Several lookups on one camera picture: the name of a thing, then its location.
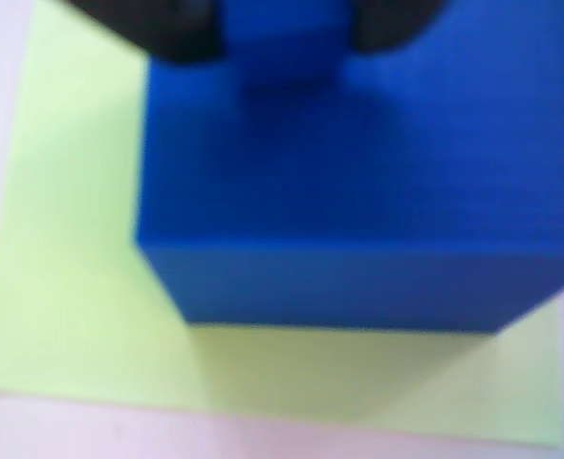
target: blue cube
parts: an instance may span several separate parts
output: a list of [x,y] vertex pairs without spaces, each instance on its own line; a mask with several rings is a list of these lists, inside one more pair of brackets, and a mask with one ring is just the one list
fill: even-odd
[[188,322],[494,332],[564,288],[564,2],[239,84],[150,64],[137,240]]
[[320,83],[351,45],[348,0],[221,0],[228,61],[242,91]]

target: paper sheet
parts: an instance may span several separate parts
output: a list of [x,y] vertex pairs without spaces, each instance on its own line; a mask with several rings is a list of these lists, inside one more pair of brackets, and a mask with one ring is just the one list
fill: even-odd
[[0,391],[555,445],[547,305],[496,338],[194,329],[132,245],[145,57],[39,0],[0,223]]

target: textured blue surface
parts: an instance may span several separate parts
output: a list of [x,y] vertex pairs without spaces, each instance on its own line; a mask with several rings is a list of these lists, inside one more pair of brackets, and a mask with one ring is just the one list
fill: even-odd
[[187,320],[489,332],[564,287],[564,1],[457,1],[339,84],[237,84],[150,68],[138,241]]

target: blue block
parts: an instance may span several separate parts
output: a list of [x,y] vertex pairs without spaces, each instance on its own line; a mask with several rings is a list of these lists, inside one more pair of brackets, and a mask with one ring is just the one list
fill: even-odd
[[318,83],[351,44],[349,0],[222,0],[222,36],[245,91]]
[[493,332],[564,287],[564,2],[455,2],[318,89],[153,61],[137,239],[191,323]]

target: blue plastic block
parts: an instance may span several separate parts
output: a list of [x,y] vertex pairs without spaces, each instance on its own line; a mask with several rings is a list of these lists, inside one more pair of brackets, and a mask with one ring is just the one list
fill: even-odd
[[334,77],[350,49],[349,0],[222,0],[222,35],[244,90]]
[[193,323],[492,332],[564,287],[564,1],[464,0],[329,87],[152,62],[138,241]]

